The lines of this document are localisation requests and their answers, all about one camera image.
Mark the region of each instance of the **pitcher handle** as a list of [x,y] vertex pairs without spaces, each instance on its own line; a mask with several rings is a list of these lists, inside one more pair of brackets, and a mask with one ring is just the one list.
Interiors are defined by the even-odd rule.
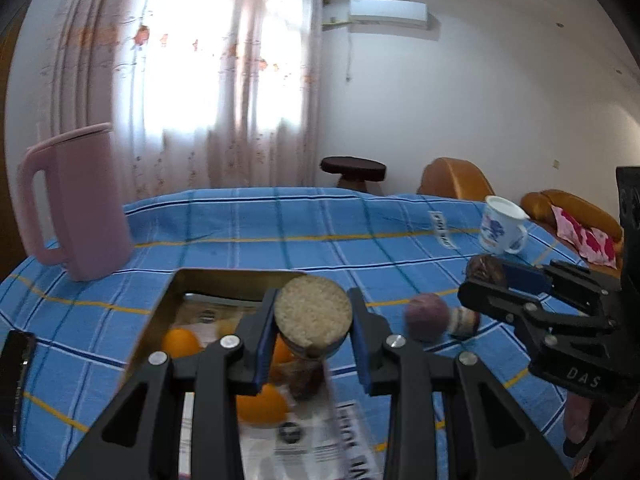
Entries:
[[43,170],[50,189],[49,170],[54,152],[50,148],[27,152],[18,166],[18,203],[22,211],[22,239],[28,254],[34,256],[41,264],[58,265],[66,260],[62,247],[47,249],[42,238],[42,228],[38,220],[36,200],[33,193],[33,177]]
[[518,254],[521,250],[524,249],[524,246],[527,245],[527,238],[529,237],[529,232],[527,231],[527,228],[524,227],[524,225],[519,225],[518,229],[520,229],[522,236],[520,237],[520,240],[518,240],[518,245],[516,248],[512,249],[511,247],[507,247],[504,250],[509,254]]

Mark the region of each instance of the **air conditioner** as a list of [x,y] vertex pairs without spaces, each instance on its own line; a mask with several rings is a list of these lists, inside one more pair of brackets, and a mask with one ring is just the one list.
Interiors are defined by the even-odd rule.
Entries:
[[349,0],[349,21],[357,25],[396,25],[427,29],[427,4],[402,0]]

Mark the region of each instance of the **stool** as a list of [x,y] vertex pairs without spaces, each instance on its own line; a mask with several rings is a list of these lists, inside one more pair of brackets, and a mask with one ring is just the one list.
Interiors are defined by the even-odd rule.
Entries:
[[364,193],[368,192],[366,180],[382,182],[386,175],[384,164],[356,156],[327,156],[320,162],[320,169],[326,173],[340,174],[337,187]]

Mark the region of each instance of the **orange leather chair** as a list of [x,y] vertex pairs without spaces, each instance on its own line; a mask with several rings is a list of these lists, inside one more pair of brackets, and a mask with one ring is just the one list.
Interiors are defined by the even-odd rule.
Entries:
[[478,201],[495,194],[491,184],[475,164],[446,156],[436,158],[424,168],[417,193]]
[[[620,224],[616,219],[609,213],[600,209],[598,206],[587,202],[579,196],[575,196],[559,189],[545,189],[540,192],[527,193],[520,201],[520,206],[527,212],[533,221],[545,228],[553,236],[556,236],[558,226],[556,225],[554,212],[551,209],[552,205],[561,207],[567,211],[578,222],[580,222],[580,225],[583,225],[584,227],[595,227],[596,229],[600,229],[611,236],[616,251],[617,269],[593,264],[589,264],[589,266],[593,270],[599,270],[600,272],[605,272],[619,278],[620,269],[622,268],[623,233],[622,227],[620,227]],[[571,250],[576,251],[569,242],[564,240],[559,241]]]

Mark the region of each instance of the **red and pink cushion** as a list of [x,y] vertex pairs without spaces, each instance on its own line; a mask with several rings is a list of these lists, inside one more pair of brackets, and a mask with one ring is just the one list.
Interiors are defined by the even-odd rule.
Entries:
[[558,238],[571,243],[580,256],[591,264],[616,268],[616,251],[613,240],[605,232],[592,227],[582,227],[578,221],[561,207],[551,206],[558,225]]

